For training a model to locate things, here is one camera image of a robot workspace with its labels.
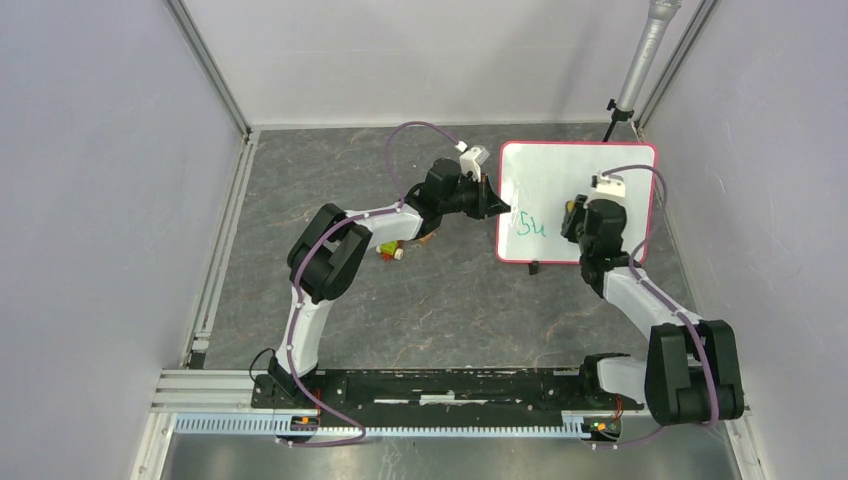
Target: whiteboard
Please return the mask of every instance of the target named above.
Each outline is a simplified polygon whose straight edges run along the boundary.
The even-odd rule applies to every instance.
[[[498,215],[495,254],[511,263],[578,263],[580,249],[560,235],[565,203],[588,194],[599,171],[656,166],[656,161],[656,149],[645,143],[507,142],[501,148],[498,195],[512,211]],[[627,186],[624,249],[632,252],[650,228],[653,175],[647,170],[618,175]]]

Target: small toy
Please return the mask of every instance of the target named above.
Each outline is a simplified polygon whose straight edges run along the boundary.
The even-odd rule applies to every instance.
[[[384,243],[377,247],[377,253],[379,253],[383,260],[390,261],[392,259],[400,260],[403,258],[403,240],[395,240],[389,243]]]

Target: metal frame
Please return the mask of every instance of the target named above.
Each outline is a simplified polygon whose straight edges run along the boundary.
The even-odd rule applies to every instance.
[[[244,114],[241,112],[238,103],[236,103],[236,99],[233,96],[232,91],[230,91],[230,88],[227,86],[227,82],[224,80],[223,75],[221,75],[221,70],[218,69],[218,65],[212,58],[212,54],[209,53],[209,48],[203,41],[203,37],[200,36],[200,32],[197,30],[197,25],[195,25],[194,20],[192,20],[191,14],[189,14],[185,3],[183,3],[183,0],[164,1],[168,6],[168,10],[171,11],[174,21],[177,22],[177,26],[183,33],[186,42],[189,47],[191,47],[191,51],[194,53],[195,58],[197,58],[197,61],[200,63],[200,67],[203,68],[203,73],[206,74],[206,78],[209,79],[209,82],[218,94],[218,98],[220,98],[221,102],[224,104],[224,108],[227,110],[227,114],[230,116],[230,120],[232,120],[233,125],[235,125],[236,129],[240,131],[243,136],[247,137],[251,133],[250,123],[248,123]]]
[[[692,19],[689,21],[689,24],[686,25],[686,30],[683,31],[680,41],[677,42],[677,46],[674,47],[674,52],[672,52],[671,58],[669,58],[665,68],[657,80],[657,83],[651,90],[651,94],[648,96],[648,100],[642,108],[642,113],[640,113],[639,117],[633,122],[637,130],[645,128],[651,120],[651,117],[657,110],[657,106],[668,91],[672,80],[674,80],[674,77],[680,70],[680,66],[689,55],[692,45],[695,43],[695,40],[698,39],[704,25],[707,20],[709,20],[710,15],[712,15],[718,3],[719,0],[701,0],[698,4],[698,8],[692,15]]]
[[[238,230],[241,207],[247,193],[253,157],[261,132],[253,132],[247,138],[233,174],[233,181],[227,190],[226,203],[218,226],[218,236],[212,249],[207,268],[203,291],[194,308],[194,327],[185,343],[184,355],[180,365],[186,367],[192,355],[205,354],[209,348],[209,337],[215,324],[215,314],[224,288],[224,276],[233,249],[233,240]]]
[[[132,480],[155,480],[163,473],[170,442],[179,434],[218,435],[303,435],[289,428],[294,416],[314,416],[315,409],[272,410],[250,407],[253,381],[246,370],[164,370],[156,387],[141,446],[131,471]],[[372,437],[472,436],[498,438],[572,438],[576,422],[584,417],[609,417],[612,411],[564,411],[560,430],[502,428],[491,432],[440,431],[439,429],[373,429]],[[650,413],[626,411],[624,417],[646,417]],[[765,480],[750,424],[751,414],[724,422],[730,445],[743,480]],[[319,436],[355,434],[355,429],[324,429]]]

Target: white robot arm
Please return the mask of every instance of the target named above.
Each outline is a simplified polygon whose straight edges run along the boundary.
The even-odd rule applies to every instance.
[[[365,251],[395,240],[424,237],[440,225],[444,214],[462,212],[473,219],[484,219],[509,212],[509,205],[498,198],[488,178],[480,172],[480,164],[487,157],[485,148],[475,146],[460,157],[459,163],[449,159],[436,160],[425,181],[412,187],[403,204],[370,211],[343,211],[327,204],[318,211],[289,253],[292,282],[306,253],[325,232],[346,218],[361,218],[329,238],[338,244],[334,250],[322,246],[308,262],[300,281],[303,289],[301,304],[298,304],[295,286],[292,286],[292,306],[286,333],[282,346],[277,350],[278,364],[284,375],[302,377],[317,366],[318,343],[327,316],[335,300],[353,281]],[[290,337],[293,323],[294,334]],[[289,345],[294,372],[285,358]]]
[[[744,398],[733,330],[683,308],[623,251],[624,196],[621,177],[598,174],[589,196],[566,204],[561,234],[580,247],[583,280],[648,339],[648,355],[590,355],[581,373],[590,388],[646,404],[661,425],[738,418]]]
[[[386,210],[386,208],[375,209],[370,212],[378,212]],[[418,237],[418,232],[421,230],[421,225],[424,219],[418,214],[418,211],[409,205],[404,205],[397,209],[397,213],[388,215],[368,216],[361,220],[356,220],[354,223],[365,227],[371,232],[371,238],[368,241],[366,250],[370,250],[376,246],[388,243],[394,240],[413,240]],[[352,217],[366,213],[366,211],[347,211],[346,216]],[[292,357],[294,358],[295,370],[301,375],[312,371],[318,365],[318,342],[321,340],[321,332],[324,331],[324,324],[327,321],[327,315],[330,313],[334,300],[321,300],[313,302],[312,296],[304,292],[303,306],[300,309],[297,324],[295,325],[294,341],[292,342]],[[283,355],[286,351],[286,339],[288,338],[289,329],[292,325],[292,317],[294,316],[297,307],[297,292],[292,285],[292,306],[289,311],[289,318],[286,322],[286,332],[283,337],[283,344],[277,350],[279,355]],[[283,369],[286,373],[289,371],[288,362],[285,358],[280,358]]]

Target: white connector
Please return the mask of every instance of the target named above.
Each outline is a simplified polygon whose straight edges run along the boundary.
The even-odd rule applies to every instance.
[[[486,147],[474,145],[459,156],[459,166],[462,168],[462,174],[466,175],[469,172],[474,177],[474,180],[480,181],[480,167],[483,162],[489,158],[489,151]]]
[[[624,179],[618,175],[602,175],[598,173],[593,179],[593,187],[598,196],[604,196],[613,200],[624,200],[627,188]]]

